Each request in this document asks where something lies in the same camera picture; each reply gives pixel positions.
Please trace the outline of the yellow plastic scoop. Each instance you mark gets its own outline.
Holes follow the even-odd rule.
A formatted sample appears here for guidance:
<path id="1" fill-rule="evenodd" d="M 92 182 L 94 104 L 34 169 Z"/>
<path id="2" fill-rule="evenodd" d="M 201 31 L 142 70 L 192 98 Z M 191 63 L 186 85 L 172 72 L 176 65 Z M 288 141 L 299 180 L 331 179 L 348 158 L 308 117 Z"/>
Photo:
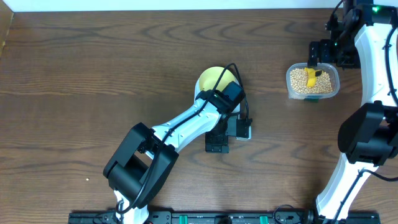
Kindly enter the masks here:
<path id="1" fill-rule="evenodd" d="M 304 70 L 308 75 L 307 88 L 314 87 L 317 82 L 317 77 L 315 76 L 316 70 L 308 67 L 305 67 Z"/>

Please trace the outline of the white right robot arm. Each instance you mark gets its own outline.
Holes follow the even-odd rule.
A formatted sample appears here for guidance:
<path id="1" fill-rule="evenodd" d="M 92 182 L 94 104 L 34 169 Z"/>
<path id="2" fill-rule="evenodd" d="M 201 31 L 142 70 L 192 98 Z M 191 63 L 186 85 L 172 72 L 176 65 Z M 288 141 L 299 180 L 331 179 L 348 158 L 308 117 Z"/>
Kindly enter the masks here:
<path id="1" fill-rule="evenodd" d="M 397 2 L 340 1 L 343 18 L 332 12 L 329 39 L 311 42 L 307 65 L 334 63 L 361 71 L 360 108 L 338 132 L 340 156 L 315 208 L 303 223 L 347 223 L 349 208 L 370 175 L 397 156 Z"/>

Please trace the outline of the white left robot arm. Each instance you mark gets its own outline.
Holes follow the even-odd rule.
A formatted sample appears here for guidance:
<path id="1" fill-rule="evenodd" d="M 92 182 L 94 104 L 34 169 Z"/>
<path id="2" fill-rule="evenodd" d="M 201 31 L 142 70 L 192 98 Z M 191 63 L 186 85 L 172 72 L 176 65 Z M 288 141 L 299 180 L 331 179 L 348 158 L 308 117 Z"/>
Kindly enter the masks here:
<path id="1" fill-rule="evenodd" d="M 245 99 L 243 90 L 201 91 L 176 118 L 152 128 L 133 126 L 105 165 L 103 175 L 118 200 L 119 223 L 144 223 L 148 204 L 159 193 L 179 152 L 231 116 Z"/>

